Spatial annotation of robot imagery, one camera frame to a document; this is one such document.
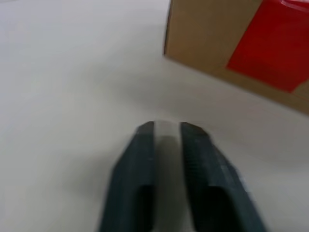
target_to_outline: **white floor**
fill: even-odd
[[[309,231],[309,117],[166,60],[168,4],[0,4],[1,232],[95,231],[109,171],[149,120],[202,126],[270,231]]]

